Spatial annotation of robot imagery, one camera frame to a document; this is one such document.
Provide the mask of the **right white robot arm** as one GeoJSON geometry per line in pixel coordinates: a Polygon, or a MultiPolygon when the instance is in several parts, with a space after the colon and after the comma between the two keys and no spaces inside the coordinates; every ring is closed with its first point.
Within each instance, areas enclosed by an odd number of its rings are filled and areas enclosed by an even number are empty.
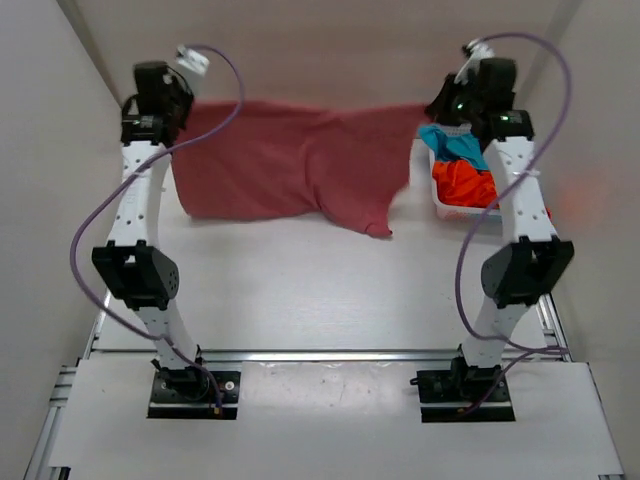
{"type": "Polygon", "coordinates": [[[504,244],[481,268],[480,312],[451,365],[450,390],[464,400],[498,380],[518,322],[553,290],[574,256],[572,242],[558,237],[530,164],[534,129],[529,114],[513,107],[516,76],[514,60],[473,54],[426,109],[446,126],[469,126],[493,177],[502,221],[504,244]]]}

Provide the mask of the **pink t shirt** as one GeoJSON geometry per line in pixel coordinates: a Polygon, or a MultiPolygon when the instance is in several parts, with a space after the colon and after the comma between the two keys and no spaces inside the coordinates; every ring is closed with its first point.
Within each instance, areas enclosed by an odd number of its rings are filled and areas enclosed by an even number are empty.
{"type": "Polygon", "coordinates": [[[200,103],[173,155],[179,201],[195,219],[257,221],[320,213],[339,227],[389,238],[389,210],[409,183],[420,104],[364,109],[248,101],[200,103]]]}

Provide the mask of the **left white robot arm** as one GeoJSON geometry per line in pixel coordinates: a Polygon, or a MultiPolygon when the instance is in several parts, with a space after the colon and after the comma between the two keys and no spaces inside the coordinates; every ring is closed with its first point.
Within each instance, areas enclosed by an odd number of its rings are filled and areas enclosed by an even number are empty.
{"type": "Polygon", "coordinates": [[[163,182],[171,162],[165,155],[186,126],[207,59],[141,62],[133,69],[137,91],[121,111],[123,177],[131,185],[119,200],[116,219],[92,262],[112,296],[143,323],[157,357],[157,377],[188,400],[206,395],[210,377],[199,365],[199,347],[187,333],[175,298],[180,285],[176,263],[159,248],[158,219],[163,182]]]}

